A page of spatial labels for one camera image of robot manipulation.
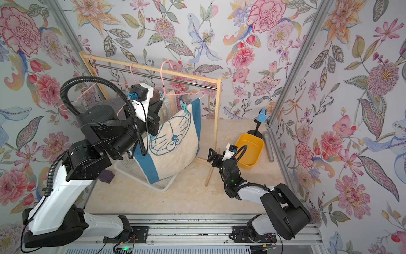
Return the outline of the cream blue cartoon towel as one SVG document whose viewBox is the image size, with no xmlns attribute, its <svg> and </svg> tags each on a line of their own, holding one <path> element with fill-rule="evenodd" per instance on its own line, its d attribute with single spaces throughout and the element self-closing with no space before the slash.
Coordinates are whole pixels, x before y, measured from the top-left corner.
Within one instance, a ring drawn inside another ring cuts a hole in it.
<svg viewBox="0 0 406 254">
<path fill-rule="evenodd" d="M 161 125 L 155 137 L 143 139 L 148 145 L 147 155 L 142 156 L 139 147 L 135 149 L 134 159 L 149 184 L 180 173 L 197 157 L 202 129 L 200 99 L 188 104 L 187 109 L 188 114 L 179 110 Z"/>
</svg>

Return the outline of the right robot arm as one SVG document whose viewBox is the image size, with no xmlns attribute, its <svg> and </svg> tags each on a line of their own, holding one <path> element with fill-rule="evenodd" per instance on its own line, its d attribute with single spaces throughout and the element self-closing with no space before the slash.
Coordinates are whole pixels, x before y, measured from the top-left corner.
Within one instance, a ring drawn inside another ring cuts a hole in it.
<svg viewBox="0 0 406 254">
<path fill-rule="evenodd" d="M 230 145 L 223 153 L 210 148 L 207 158 L 214 168 L 219 169 L 224 191 L 229 198 L 262 205 L 266 211 L 248 221 L 246 235 L 241 236 L 241 240 L 260 242 L 264 237 L 272 240 L 274 235 L 285 240 L 295 238 L 311 222 L 309 210 L 286 184 L 268 187 L 242 178 L 237 163 L 246 151 L 246 145 L 240 149 Z"/>
</svg>

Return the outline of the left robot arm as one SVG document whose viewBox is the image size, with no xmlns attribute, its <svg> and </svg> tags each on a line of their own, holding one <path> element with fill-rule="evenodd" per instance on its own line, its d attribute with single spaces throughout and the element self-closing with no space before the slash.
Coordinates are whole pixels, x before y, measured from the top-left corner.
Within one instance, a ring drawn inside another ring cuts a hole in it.
<svg viewBox="0 0 406 254">
<path fill-rule="evenodd" d="M 120 120 L 114 109 L 105 104 L 84 113 L 75 108 L 69 100 L 69 90 L 91 82 L 109 87 L 124 101 L 125 119 Z M 76 116 L 85 138 L 54 160 L 42 199 L 35 208 L 24 210 L 20 240 L 23 253 L 64 246 L 81 237 L 101 237 L 104 243 L 115 246 L 135 241 L 135 232 L 126 216 L 93 215 L 78 208 L 75 202 L 113 160 L 122 160 L 124 155 L 133 157 L 137 150 L 143 156 L 148 154 L 142 136 L 157 134 L 158 111 L 162 106 L 152 97 L 153 88 L 147 84 L 132 85 L 124 93 L 111 81 L 94 76 L 72 78 L 62 85 L 60 98 Z"/>
</svg>

